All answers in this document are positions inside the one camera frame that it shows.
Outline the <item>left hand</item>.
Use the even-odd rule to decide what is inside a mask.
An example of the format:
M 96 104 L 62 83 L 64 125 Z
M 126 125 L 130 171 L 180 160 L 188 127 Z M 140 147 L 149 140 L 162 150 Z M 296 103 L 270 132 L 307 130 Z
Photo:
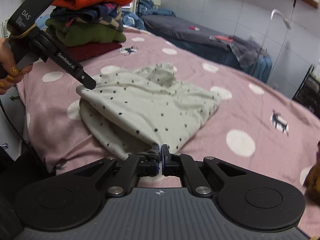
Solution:
M 13 53 L 5 46 L 7 41 L 7 38 L 1 38 L 1 64 L 7 72 L 7 76 L 1 79 L 1 95 L 4 95 L 8 89 L 23 80 L 24 76 L 31 72 L 33 68 L 33 64 L 30 64 L 21 70 L 17 69 Z

